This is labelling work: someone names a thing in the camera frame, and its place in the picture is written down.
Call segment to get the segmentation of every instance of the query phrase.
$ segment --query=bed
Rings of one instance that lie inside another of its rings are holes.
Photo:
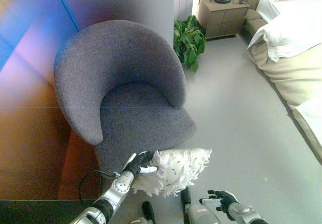
[[[249,0],[248,54],[276,86],[322,165],[322,0]]]

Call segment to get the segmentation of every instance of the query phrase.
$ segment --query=armchair seat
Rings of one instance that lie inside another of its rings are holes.
[[[95,150],[103,171],[120,172],[129,153],[173,148],[192,137],[196,125],[152,85],[134,82],[111,90],[101,104],[104,140]]]

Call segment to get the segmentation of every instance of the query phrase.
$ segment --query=armchair backrest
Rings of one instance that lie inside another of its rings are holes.
[[[147,26],[124,20],[91,25],[69,39],[54,64],[63,113],[86,142],[103,141],[100,106],[118,85],[144,81],[174,107],[186,99],[181,63],[167,41]]]

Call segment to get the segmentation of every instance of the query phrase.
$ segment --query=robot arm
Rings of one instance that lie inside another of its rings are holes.
[[[238,224],[269,224],[250,205],[240,204],[229,191],[208,190],[208,194],[212,195],[208,199],[200,199],[200,203],[217,205],[216,210],[226,213],[229,220]]]
[[[157,171],[155,166],[144,165],[152,157],[150,152],[133,154],[111,187],[70,224],[107,224],[123,202],[137,174]]]

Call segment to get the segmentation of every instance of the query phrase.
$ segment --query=nightstand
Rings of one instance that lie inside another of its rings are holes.
[[[199,0],[198,21],[206,29],[206,38],[234,35],[243,24],[248,4],[219,4],[214,0]]]

